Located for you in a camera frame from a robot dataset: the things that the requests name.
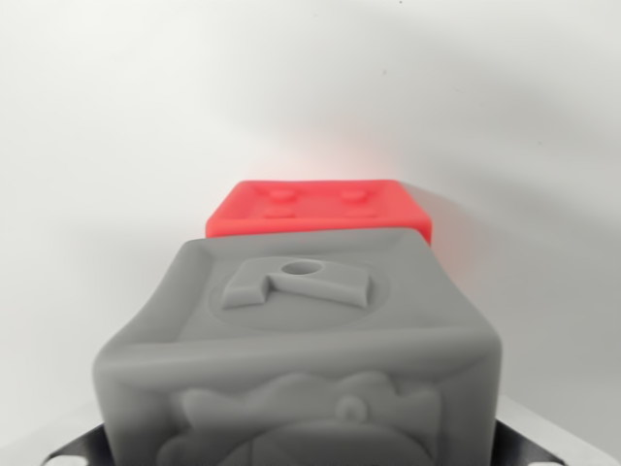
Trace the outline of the black-padded silver gripper left finger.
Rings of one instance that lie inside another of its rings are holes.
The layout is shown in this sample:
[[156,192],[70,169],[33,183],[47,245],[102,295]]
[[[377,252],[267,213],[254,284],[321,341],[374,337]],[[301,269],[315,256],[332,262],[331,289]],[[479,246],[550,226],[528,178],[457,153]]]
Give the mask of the black-padded silver gripper left finger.
[[111,451],[102,424],[50,453],[43,466],[111,466]]

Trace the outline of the black-padded silver gripper right finger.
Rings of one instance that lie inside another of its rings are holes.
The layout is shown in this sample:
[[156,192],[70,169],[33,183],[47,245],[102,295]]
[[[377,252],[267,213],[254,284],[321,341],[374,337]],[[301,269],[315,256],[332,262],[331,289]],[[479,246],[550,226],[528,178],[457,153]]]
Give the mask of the black-padded silver gripper right finger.
[[501,395],[494,465],[601,465],[602,452],[559,425]]

